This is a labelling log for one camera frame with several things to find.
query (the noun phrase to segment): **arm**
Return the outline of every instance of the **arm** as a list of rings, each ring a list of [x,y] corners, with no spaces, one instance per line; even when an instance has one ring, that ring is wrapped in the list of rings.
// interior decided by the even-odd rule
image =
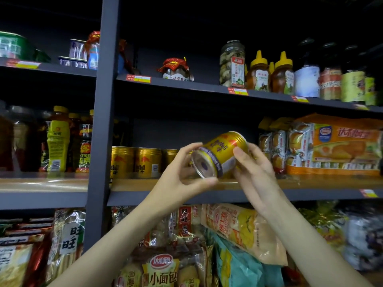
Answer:
[[[193,143],[181,148],[144,201],[49,287],[110,286],[138,242],[162,217],[218,182],[217,178],[196,179],[189,185],[180,181],[183,173],[187,175],[192,170],[183,169],[190,158],[188,153],[201,145],[202,143]]]
[[[254,208],[268,221],[311,287],[370,287],[362,275],[306,221],[288,201],[275,179],[270,161],[254,144],[252,159],[240,148],[235,176]]]

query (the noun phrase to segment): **right hand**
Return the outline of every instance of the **right hand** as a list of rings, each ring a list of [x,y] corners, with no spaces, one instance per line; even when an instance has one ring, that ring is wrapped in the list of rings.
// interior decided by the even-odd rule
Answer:
[[[255,159],[241,148],[234,148],[234,156],[241,164],[235,168],[234,175],[249,202],[257,212],[267,218],[278,203],[287,198],[278,185],[269,159],[258,146],[251,143],[248,146]]]

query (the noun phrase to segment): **bottle cap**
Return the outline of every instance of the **bottle cap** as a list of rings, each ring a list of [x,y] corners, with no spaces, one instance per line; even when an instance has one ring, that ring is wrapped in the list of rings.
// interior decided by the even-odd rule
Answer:
[[[79,119],[80,118],[80,114],[78,114],[78,113],[69,113],[69,117],[71,119]]]
[[[65,114],[68,113],[68,109],[66,107],[62,107],[62,106],[54,106],[53,111],[54,112],[61,112],[61,113],[65,113]]]
[[[257,51],[257,57],[250,63],[250,67],[256,64],[266,64],[267,65],[267,59],[262,58],[262,52],[260,50]]]
[[[281,59],[275,63],[275,68],[280,67],[282,65],[293,66],[293,61],[291,59],[286,58],[286,51],[281,52]]]
[[[274,72],[274,62],[270,62],[268,65],[268,71],[270,71],[270,74],[273,74]]]

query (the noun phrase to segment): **green container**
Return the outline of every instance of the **green container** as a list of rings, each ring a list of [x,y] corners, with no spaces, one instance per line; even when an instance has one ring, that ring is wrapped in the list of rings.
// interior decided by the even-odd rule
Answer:
[[[50,57],[44,51],[40,49],[35,49],[35,61],[37,62],[50,62]]]
[[[9,32],[0,31],[0,57],[33,60],[35,48],[27,38]]]

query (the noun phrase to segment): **hand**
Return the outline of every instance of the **hand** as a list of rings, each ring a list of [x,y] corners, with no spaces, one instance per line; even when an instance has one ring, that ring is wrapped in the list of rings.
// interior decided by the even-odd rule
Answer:
[[[273,166],[258,146],[248,143],[249,150],[256,159],[236,147],[234,156],[241,164],[234,170],[234,175],[241,185],[249,202],[263,216],[273,211],[276,203],[287,200],[276,181]]]
[[[190,161],[189,152],[200,146],[202,143],[192,143],[181,148],[144,202],[152,207],[159,207],[160,214],[167,215],[187,200],[216,185],[218,179],[214,177],[195,179],[188,185],[181,182],[182,178],[195,172],[194,168],[186,167],[186,165]]]

